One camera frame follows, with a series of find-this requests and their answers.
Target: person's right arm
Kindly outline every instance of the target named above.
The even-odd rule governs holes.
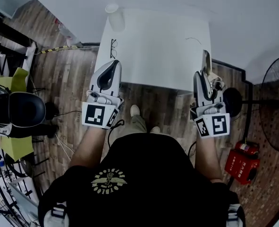
[[[214,138],[197,136],[195,168],[212,183],[223,182]]]

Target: black fan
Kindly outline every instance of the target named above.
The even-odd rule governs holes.
[[[267,141],[279,151],[279,58],[268,68],[264,76],[259,112]]]

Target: black and white square marker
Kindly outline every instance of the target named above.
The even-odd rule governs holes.
[[[201,137],[210,135],[203,119],[197,120],[196,124],[198,126],[198,130],[200,132]]]
[[[224,134],[227,133],[227,125],[225,115],[221,116],[212,116],[211,118],[213,123],[213,133],[216,134]]]
[[[102,125],[105,114],[105,107],[99,105],[88,105],[85,117],[85,123]]]
[[[108,127],[112,126],[112,124],[113,124],[117,114],[118,114],[118,111],[116,109],[114,109],[114,111],[113,111],[113,113],[112,113],[112,115],[111,115],[111,117],[110,117],[110,119],[109,119],[109,121],[107,123]]]

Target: wooden floor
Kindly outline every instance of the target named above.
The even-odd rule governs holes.
[[[35,40],[44,49],[65,45],[65,38],[59,33],[55,17],[37,0],[24,5],[19,15],[12,20],[7,20],[6,23]],[[94,72],[97,52],[98,49],[70,50],[37,55],[32,78],[36,87],[46,88],[45,91],[39,92],[39,96],[46,102],[54,102],[59,107],[60,113],[81,110],[81,102],[85,101],[85,93],[89,89],[90,78]],[[239,71],[214,63],[212,68],[223,78],[227,87],[237,88],[243,98],[247,99],[247,85],[241,81]],[[141,108],[148,129],[155,125],[160,126],[162,133],[174,137],[187,153],[196,138],[196,128],[190,122],[189,114],[190,104],[193,101],[191,95],[179,96],[178,91],[173,89],[126,83],[123,84],[120,94],[125,104],[118,119],[123,118],[128,124],[130,107],[132,104],[137,104]],[[240,116],[231,120],[231,134],[228,137],[216,139],[222,169],[230,148],[242,139],[245,113],[246,107],[243,107]],[[81,114],[70,113],[59,116],[52,122],[59,126],[59,138],[75,151],[87,129],[81,124]],[[119,127],[113,131],[111,142],[122,129]],[[37,172],[46,171],[36,179],[44,192],[53,180],[67,170],[69,159],[56,138],[42,137],[42,139],[43,143],[34,144],[34,150],[38,160],[50,158],[36,169]],[[105,142],[103,156],[107,154],[108,149]],[[224,180],[227,182],[228,179],[229,176],[224,172]]]

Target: pants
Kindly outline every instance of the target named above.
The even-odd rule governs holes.
[[[119,137],[136,133],[147,133],[145,121],[140,115],[134,115],[132,117],[131,124],[124,128],[124,130],[120,133]]]
[[[47,135],[48,137],[52,137],[57,130],[56,125],[48,125],[48,124],[39,124],[34,127],[27,128],[19,128],[16,126],[12,126],[9,137],[11,138],[25,138],[28,136],[40,136]]]

